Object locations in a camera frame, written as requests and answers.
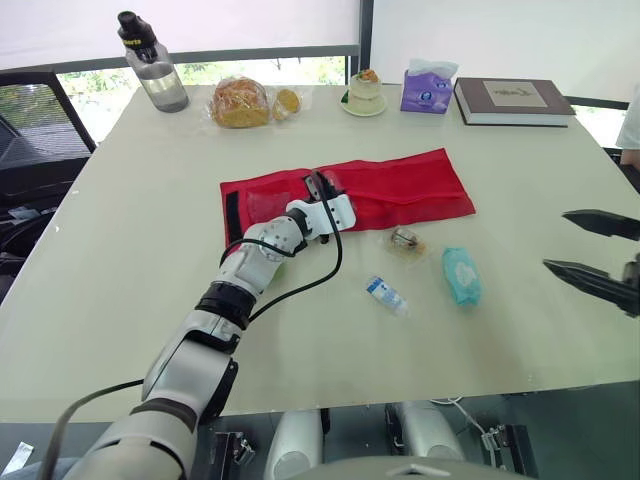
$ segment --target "red cloth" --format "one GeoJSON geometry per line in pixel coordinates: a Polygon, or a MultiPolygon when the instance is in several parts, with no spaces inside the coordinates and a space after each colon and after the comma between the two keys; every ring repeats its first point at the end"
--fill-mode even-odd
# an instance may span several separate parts
{"type": "MultiPolygon", "coordinates": [[[[386,162],[351,162],[317,169],[345,190],[356,214],[351,230],[379,230],[475,213],[444,148],[386,162]]],[[[294,199],[310,198],[303,178],[311,170],[285,170],[220,184],[227,244],[254,223],[285,212],[294,199]]]]}

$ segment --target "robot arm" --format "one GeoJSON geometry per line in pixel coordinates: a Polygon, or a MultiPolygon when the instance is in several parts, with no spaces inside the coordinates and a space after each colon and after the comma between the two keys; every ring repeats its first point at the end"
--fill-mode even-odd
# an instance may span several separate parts
{"type": "MultiPolygon", "coordinates": [[[[256,224],[245,239],[260,240],[290,254],[306,241],[351,228],[355,214],[346,194],[320,175],[307,179],[322,202],[295,200],[287,212],[256,224]]],[[[250,322],[251,310],[284,261],[274,250],[243,243],[220,266],[216,279],[162,350],[147,374],[142,403],[115,423],[65,476],[77,479],[186,479],[191,472],[197,425],[215,419],[224,408],[238,372],[231,354],[250,322]]]]}

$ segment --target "purple tissue box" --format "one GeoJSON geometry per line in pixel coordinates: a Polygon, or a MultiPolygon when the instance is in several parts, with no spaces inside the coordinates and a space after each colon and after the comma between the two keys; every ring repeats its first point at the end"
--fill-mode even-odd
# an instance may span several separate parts
{"type": "Polygon", "coordinates": [[[408,70],[405,70],[400,110],[444,113],[447,111],[452,93],[453,87],[449,78],[439,77],[435,73],[409,76],[408,70]]]}

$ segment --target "water bottle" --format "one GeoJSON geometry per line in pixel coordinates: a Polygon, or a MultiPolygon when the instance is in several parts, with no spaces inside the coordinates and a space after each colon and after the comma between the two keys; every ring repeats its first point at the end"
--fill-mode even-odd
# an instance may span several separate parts
{"type": "Polygon", "coordinates": [[[176,73],[169,53],[158,43],[151,25],[133,12],[118,15],[127,63],[136,72],[142,87],[158,110],[179,112],[189,104],[189,97],[176,73]]]}

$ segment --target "white table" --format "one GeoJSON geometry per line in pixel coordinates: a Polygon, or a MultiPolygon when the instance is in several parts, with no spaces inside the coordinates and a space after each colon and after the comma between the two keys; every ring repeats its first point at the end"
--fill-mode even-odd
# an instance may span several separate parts
{"type": "MultiPolygon", "coordinates": [[[[640,217],[640,197],[589,134],[467,127],[388,110],[356,118],[343,87],[313,90],[312,107],[282,125],[223,130],[189,89],[183,112],[155,110],[138,91],[93,155],[0,308],[0,421],[53,421],[72,400],[142,377],[215,276],[224,235],[219,183],[353,159],[387,160],[445,146],[477,215],[412,228],[433,254],[408,267],[381,232],[345,233],[330,282],[273,308],[245,333],[225,412],[249,413],[484,395],[640,377],[640,322],[555,278],[543,258],[614,277],[638,245],[561,218],[600,208],[640,217]],[[445,246],[465,246],[486,287],[457,307],[442,275],[445,246]],[[389,315],[364,292],[379,274],[412,315],[389,315]]],[[[261,301],[330,270],[335,244],[312,245],[261,301]]],[[[112,420],[139,390],[84,407],[75,420],[112,420]]]]}

